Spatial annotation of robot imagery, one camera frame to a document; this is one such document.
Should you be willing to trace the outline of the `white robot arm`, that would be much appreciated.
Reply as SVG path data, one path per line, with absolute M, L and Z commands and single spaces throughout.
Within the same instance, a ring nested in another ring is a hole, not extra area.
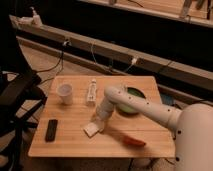
M 196 103 L 183 110 L 131 95 L 114 86 L 104 90 L 96 118 L 108 120 L 124 104 L 176 134 L 174 171 L 213 171 L 213 107 Z

